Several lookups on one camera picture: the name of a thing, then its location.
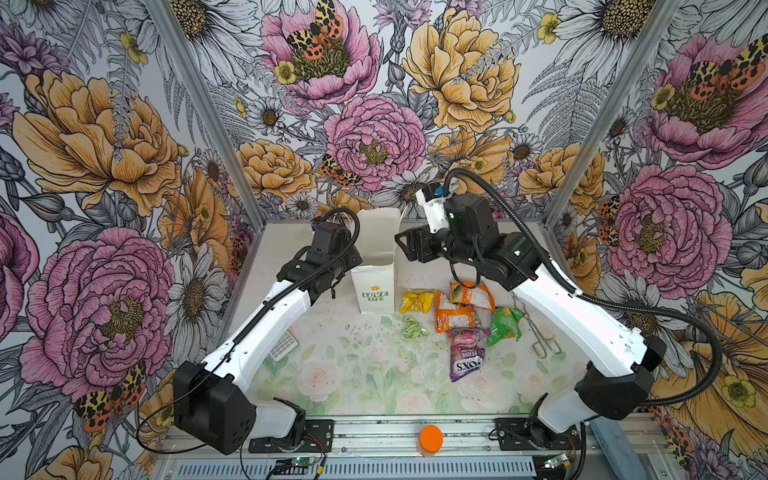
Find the purple Fox's candy bag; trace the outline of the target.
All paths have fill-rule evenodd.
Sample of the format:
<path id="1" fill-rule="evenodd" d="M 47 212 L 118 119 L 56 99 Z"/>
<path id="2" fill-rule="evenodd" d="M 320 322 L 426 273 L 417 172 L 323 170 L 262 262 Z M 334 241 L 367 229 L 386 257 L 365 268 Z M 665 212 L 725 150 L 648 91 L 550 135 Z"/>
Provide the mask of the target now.
<path id="1" fill-rule="evenodd" d="M 448 332 L 451 344 L 449 376 L 457 382 L 479 370 L 484 363 L 489 332 L 479 328 L 455 328 Z"/>

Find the white paper bag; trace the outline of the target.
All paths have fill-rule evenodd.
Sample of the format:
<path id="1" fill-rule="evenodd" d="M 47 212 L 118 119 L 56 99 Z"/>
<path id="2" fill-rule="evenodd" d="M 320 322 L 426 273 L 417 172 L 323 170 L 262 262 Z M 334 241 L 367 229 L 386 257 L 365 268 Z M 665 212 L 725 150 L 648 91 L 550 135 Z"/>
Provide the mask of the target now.
<path id="1" fill-rule="evenodd" d="M 355 246 L 362 263 L 351 270 L 361 314 L 391 314 L 395 311 L 395 235 L 400 232 L 401 211 L 397 208 L 361 210 L 361 232 Z"/>

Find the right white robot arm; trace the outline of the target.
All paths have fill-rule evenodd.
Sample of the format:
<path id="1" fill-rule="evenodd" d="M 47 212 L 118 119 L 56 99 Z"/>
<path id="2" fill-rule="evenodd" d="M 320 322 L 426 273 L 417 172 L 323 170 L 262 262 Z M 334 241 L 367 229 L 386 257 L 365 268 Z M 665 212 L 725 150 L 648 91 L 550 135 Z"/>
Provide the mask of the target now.
<path id="1" fill-rule="evenodd" d="M 569 390 L 543 395 L 518 427 L 518 438 L 544 448 L 581 422 L 623 420 L 648 398 L 666 351 L 663 341 L 644 338 L 582 298 L 525 224 L 501 233 L 485 197 L 451 195 L 431 183 L 416 199 L 426 225 L 395 237 L 408 260 L 444 258 L 473 267 L 478 279 L 498 283 L 544 313 L 588 356 L 584 377 Z"/>

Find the green snack packet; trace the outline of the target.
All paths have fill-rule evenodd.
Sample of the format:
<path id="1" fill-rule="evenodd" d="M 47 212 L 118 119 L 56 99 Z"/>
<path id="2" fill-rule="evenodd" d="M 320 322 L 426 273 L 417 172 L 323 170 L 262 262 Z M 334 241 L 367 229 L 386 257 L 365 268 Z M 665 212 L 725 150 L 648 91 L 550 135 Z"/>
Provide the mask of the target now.
<path id="1" fill-rule="evenodd" d="M 522 336 L 519 322 L 523 313 L 514 307 L 498 307 L 493 314 L 487 345 L 493 346 L 506 339 L 519 340 Z"/>

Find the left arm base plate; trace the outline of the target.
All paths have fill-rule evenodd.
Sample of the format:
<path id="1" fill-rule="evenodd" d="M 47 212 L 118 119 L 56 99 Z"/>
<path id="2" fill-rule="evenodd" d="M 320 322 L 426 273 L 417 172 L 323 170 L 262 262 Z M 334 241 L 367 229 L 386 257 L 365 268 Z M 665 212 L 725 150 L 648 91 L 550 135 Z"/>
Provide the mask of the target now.
<path id="1" fill-rule="evenodd" d="M 287 437 L 256 438 L 249 441 L 252 454 L 330 453 L 335 422 L 330 419 L 308 419 L 293 428 Z"/>

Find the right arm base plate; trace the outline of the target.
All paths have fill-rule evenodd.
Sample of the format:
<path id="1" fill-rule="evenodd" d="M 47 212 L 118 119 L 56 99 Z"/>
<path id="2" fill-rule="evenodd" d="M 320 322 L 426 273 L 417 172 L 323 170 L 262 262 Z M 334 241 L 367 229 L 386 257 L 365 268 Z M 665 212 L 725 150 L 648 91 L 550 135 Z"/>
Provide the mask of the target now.
<path id="1" fill-rule="evenodd" d="M 582 446 L 576 426 L 565 433 L 554 433 L 539 423 L 529 424 L 528 418 L 523 417 L 495 418 L 493 432 L 501 451 L 575 452 Z"/>

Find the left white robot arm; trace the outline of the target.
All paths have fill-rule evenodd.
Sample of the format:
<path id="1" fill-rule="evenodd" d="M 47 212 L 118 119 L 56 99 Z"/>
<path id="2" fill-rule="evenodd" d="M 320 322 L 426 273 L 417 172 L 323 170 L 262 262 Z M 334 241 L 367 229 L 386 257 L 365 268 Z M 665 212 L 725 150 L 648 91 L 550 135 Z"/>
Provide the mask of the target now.
<path id="1" fill-rule="evenodd" d="M 316 218 L 313 238 L 276 275 L 266 298 L 238 330 L 202 361 L 184 362 L 173 378 L 174 425 L 222 454 L 256 440 L 296 449 L 306 437 L 306 412 L 273 399 L 252 402 L 250 382 L 289 327 L 346 273 L 359 266 L 360 222 L 345 210 L 347 227 L 333 214 Z"/>

